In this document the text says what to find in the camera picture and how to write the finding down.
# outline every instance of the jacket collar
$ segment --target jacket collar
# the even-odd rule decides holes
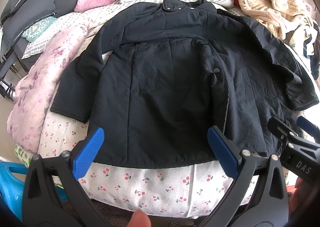
[[[163,0],[162,8],[168,12],[179,11],[182,9],[203,9],[207,12],[217,13],[217,9],[211,2],[198,0],[196,2],[183,2],[180,0]]]

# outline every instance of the jacket sleeve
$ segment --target jacket sleeve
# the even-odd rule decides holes
[[[87,49],[63,71],[50,111],[87,122],[104,67],[102,54],[123,43],[126,25],[150,14],[158,4],[137,3],[119,12],[105,23]]]
[[[262,48],[266,60],[272,65],[285,83],[286,97],[291,110],[302,111],[319,103],[318,96],[310,76],[300,63],[294,58],[290,50],[259,22],[248,17],[239,17],[229,13],[220,14],[248,26],[251,38]]]

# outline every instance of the blue plastic object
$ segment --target blue plastic object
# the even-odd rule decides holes
[[[28,169],[19,163],[0,162],[0,194],[9,209],[22,220],[22,195],[24,182],[17,179],[12,173],[27,174]],[[61,200],[67,200],[65,191],[56,187]]]
[[[217,160],[220,162],[226,175],[234,179],[237,178],[239,175],[238,162],[228,146],[225,144],[223,139],[221,139],[221,137],[213,127],[209,128],[207,138],[213,153],[215,154]]]
[[[297,125],[312,137],[315,137],[318,134],[318,127],[302,116],[298,117]]]
[[[88,136],[85,147],[82,149],[80,154],[73,161],[72,174],[76,180],[84,177],[87,173],[91,163],[96,157],[99,149],[101,148],[104,141],[104,131],[102,128],[98,128],[92,136]]]

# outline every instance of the pink floral comforter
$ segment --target pink floral comforter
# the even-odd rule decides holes
[[[87,27],[77,25],[58,32],[43,54],[16,86],[17,103],[8,117],[7,130],[25,150],[38,151],[46,112],[63,70],[87,37]]]

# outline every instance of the teal pillowcase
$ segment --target teal pillowcase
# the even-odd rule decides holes
[[[23,32],[22,37],[29,42],[35,41],[53,22],[56,21],[56,19],[57,18],[50,16],[34,23],[30,28]]]

